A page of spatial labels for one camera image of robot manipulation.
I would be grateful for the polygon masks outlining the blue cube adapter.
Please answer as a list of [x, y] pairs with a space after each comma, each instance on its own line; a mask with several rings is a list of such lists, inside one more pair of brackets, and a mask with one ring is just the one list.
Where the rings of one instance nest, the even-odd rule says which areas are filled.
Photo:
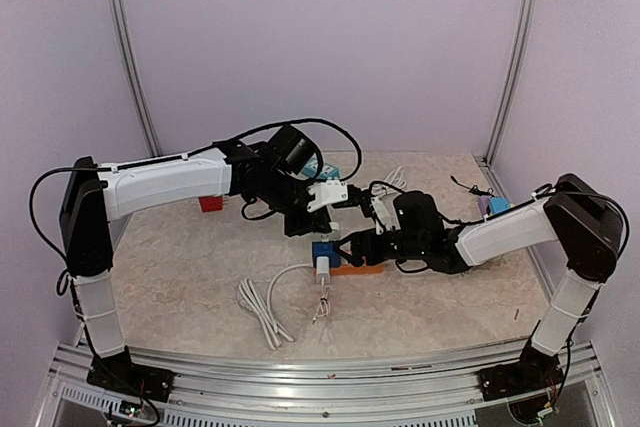
[[342, 258], [335, 241], [314, 241], [311, 244], [311, 253], [314, 266], [317, 266], [317, 261], [321, 257], [326, 257], [329, 260], [331, 269], [340, 268], [342, 265]]

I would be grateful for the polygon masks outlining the right aluminium corner post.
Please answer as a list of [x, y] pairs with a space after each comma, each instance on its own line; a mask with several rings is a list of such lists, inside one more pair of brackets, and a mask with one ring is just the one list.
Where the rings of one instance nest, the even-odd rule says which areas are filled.
[[501, 90], [497, 114], [491, 129], [488, 146], [482, 156], [483, 164], [491, 169], [506, 132], [508, 117], [516, 94], [519, 77], [525, 59], [528, 38], [535, 12], [536, 0], [521, 0], [511, 48], [506, 77]]

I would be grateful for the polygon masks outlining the orange power strip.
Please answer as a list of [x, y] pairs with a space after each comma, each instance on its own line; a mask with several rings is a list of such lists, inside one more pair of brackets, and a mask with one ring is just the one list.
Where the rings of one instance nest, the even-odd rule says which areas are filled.
[[337, 258], [329, 258], [330, 276], [354, 276], [354, 275], [374, 275], [384, 271], [384, 265], [362, 265], [359, 267], [351, 264], [339, 263]]

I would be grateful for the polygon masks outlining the red cube socket adapter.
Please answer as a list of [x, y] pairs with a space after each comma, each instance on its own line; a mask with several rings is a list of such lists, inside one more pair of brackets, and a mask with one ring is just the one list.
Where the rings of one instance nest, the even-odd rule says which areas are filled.
[[203, 213], [222, 211], [228, 204], [224, 196], [202, 196], [198, 198], [200, 209]]

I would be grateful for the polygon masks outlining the white usb charger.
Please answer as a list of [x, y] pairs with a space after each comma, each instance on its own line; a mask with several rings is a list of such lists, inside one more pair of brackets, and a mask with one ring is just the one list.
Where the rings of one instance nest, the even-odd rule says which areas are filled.
[[331, 281], [331, 266], [330, 259], [326, 256], [321, 256], [316, 259], [315, 276], [316, 283], [320, 286], [320, 298], [316, 311], [312, 318], [312, 323], [315, 324], [320, 319], [326, 318], [330, 314], [330, 302], [329, 302], [329, 284]]

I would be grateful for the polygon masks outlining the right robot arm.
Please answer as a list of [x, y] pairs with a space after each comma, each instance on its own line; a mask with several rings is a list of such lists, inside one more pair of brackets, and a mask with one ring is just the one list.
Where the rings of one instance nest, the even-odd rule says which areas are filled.
[[569, 364], [559, 360], [559, 353], [569, 350], [573, 332], [590, 313], [629, 241], [623, 208], [574, 174], [477, 221], [446, 218], [431, 195], [417, 190], [398, 194], [393, 206], [397, 226], [384, 226], [372, 211], [374, 228], [335, 242], [340, 257], [354, 267], [421, 261], [427, 270], [458, 274], [538, 244], [561, 245], [567, 271], [518, 360], [483, 369], [478, 378], [489, 400], [562, 384]]

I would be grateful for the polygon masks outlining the left aluminium corner post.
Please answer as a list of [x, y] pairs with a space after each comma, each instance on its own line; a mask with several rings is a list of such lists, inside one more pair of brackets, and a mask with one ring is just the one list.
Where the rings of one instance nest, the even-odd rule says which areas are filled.
[[144, 94], [139, 68], [135, 58], [135, 52], [126, 16], [124, 0], [108, 0], [114, 25], [116, 42], [130, 90], [136, 117], [138, 119], [143, 140], [149, 154], [159, 157], [162, 149], [157, 138], [151, 114]]

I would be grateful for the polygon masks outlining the aluminium front frame rail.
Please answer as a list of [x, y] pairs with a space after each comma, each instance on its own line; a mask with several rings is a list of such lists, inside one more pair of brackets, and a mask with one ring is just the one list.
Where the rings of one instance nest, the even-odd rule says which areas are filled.
[[[101, 411], [127, 399], [86, 383], [83, 343], [58, 347], [35, 426], [105, 426]], [[477, 372], [516, 360], [523, 343], [279, 363], [131, 350], [134, 361], [176, 374], [168, 401], [156, 403], [161, 426], [522, 426], [507, 399], [483, 400]], [[590, 344], [572, 348], [569, 374], [543, 426], [619, 426]]]

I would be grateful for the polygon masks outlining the white plug adapter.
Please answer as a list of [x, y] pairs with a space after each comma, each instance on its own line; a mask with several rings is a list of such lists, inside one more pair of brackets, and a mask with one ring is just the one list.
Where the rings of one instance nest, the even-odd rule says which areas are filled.
[[313, 242], [334, 242], [341, 239], [340, 223], [332, 221], [329, 223], [330, 230], [323, 233], [313, 233], [311, 240]]

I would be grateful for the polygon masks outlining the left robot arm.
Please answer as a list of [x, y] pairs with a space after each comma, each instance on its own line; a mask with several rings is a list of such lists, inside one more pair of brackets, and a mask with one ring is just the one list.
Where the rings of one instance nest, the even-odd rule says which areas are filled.
[[109, 388], [141, 395], [152, 382], [173, 379], [170, 371], [133, 363], [124, 343], [110, 279], [110, 222], [185, 199], [239, 195], [246, 204], [261, 200], [282, 214], [288, 237], [330, 232], [327, 209], [312, 204], [314, 181], [297, 176], [311, 157], [321, 155], [299, 130], [301, 123], [271, 123], [273, 136], [252, 145], [238, 134], [181, 154], [124, 164], [97, 164], [86, 156], [63, 168], [69, 181], [59, 214], [63, 245], [55, 251], [64, 269], [56, 292], [72, 294], [94, 372]]

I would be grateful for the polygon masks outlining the light blue small adapter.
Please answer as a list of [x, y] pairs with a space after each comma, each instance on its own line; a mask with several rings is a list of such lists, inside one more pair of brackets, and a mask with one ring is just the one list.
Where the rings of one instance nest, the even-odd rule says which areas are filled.
[[513, 207], [513, 204], [504, 197], [490, 197], [488, 203], [488, 214], [491, 216], [506, 212]]

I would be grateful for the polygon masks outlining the aluminium corner post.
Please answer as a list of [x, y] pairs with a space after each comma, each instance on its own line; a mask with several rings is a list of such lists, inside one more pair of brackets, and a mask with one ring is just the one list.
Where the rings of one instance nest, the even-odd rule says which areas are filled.
[[135, 58], [135, 52], [126, 16], [124, 0], [108, 0], [114, 25], [116, 42], [130, 90], [136, 117], [138, 119], [143, 140], [149, 154], [159, 157], [162, 149], [157, 138], [151, 114], [144, 94], [139, 68]]
[[528, 38], [535, 12], [536, 0], [521, 0], [511, 48], [506, 77], [501, 90], [497, 114], [491, 129], [488, 146], [482, 156], [483, 164], [491, 169], [506, 132], [508, 117], [516, 94], [519, 77], [525, 59]]

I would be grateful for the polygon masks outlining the purple power strip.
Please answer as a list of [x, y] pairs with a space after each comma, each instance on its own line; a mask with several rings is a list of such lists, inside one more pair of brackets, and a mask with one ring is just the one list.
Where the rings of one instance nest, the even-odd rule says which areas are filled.
[[491, 207], [490, 207], [491, 200], [492, 200], [491, 196], [480, 196], [478, 198], [478, 208], [483, 218], [489, 217], [491, 215]]

